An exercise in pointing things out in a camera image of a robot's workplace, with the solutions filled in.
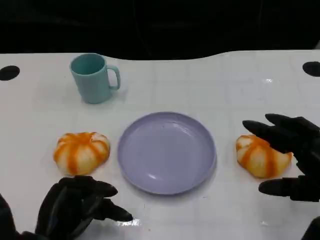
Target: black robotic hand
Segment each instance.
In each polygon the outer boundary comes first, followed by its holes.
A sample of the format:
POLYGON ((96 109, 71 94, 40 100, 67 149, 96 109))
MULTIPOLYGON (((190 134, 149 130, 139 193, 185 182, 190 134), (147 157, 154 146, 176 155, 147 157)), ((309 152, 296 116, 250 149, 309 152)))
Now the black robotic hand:
POLYGON ((16 231, 9 205, 0 195, 0 229, 7 240, 73 240, 93 219, 133 220, 129 212, 108 199, 117 193, 114 186, 90 176, 64 177, 43 200, 35 234, 16 231))
POLYGON ((243 125, 250 132, 270 143, 282 153, 293 152, 297 167, 305 174, 298 177, 267 180, 259 191, 274 196, 290 196, 294 201, 318 202, 320 199, 320 128, 299 117, 266 114, 273 126, 245 120, 243 125))

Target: plate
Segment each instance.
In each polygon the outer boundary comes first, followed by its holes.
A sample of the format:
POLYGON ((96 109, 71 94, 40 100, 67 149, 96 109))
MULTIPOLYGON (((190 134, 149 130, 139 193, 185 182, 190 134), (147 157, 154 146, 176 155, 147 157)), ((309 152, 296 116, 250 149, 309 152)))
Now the plate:
POLYGON ((156 112, 136 120, 118 145, 124 177, 153 194, 173 195, 196 187, 213 172, 216 156, 208 130, 175 112, 156 112))

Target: orange striped bun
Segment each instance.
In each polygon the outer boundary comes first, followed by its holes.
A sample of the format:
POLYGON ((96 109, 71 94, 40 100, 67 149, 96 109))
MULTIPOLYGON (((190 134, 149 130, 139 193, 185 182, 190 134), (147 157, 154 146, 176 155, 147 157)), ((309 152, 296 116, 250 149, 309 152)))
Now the orange striped bun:
POLYGON ((87 175, 110 154, 107 137, 97 132, 66 133, 54 150, 53 159, 67 175, 87 175))
POLYGON ((241 135, 236 140, 235 148, 238 163, 256 178, 272 178, 282 174, 292 158, 291 152, 278 152, 255 135, 241 135))

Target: white table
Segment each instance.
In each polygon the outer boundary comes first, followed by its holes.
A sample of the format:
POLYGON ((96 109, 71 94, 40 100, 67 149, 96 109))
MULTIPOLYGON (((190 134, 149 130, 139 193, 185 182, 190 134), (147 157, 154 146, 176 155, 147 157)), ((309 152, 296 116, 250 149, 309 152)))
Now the white table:
MULTIPOLYGON (((81 240, 298 240, 320 215, 318 203, 259 193, 260 181, 235 156, 236 138, 247 133, 242 120, 266 123, 265 113, 279 113, 320 125, 320 78, 302 70, 303 63, 320 59, 320 51, 239 51, 174 61, 108 57, 120 69, 122 86, 98 105, 85 104, 77 92, 69 71, 77 55, 0 55, 0 68, 20 68, 17 78, 0 81, 0 193, 18 231, 34 230, 43 198, 63 177, 52 155, 67 132, 96 131, 110 139, 110 158, 93 177, 116 186, 113 201, 139 219, 136 226, 94 221, 81 240), (158 111, 196 118, 217 145, 214 176, 179 196, 137 190, 117 163, 125 128, 158 111)), ((300 174, 295 163, 285 176, 300 174)))

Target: teal mug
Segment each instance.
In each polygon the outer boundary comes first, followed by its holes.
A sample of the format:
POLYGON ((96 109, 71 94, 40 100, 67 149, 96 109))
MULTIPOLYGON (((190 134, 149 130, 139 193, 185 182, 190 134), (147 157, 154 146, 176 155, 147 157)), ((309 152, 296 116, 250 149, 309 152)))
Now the teal mug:
POLYGON ((70 70, 82 99, 89 104, 108 100, 111 90, 120 88, 120 73, 116 66, 108 65, 105 58, 96 53, 77 56, 70 64, 70 70), (108 69, 115 72, 117 86, 110 86, 108 69))

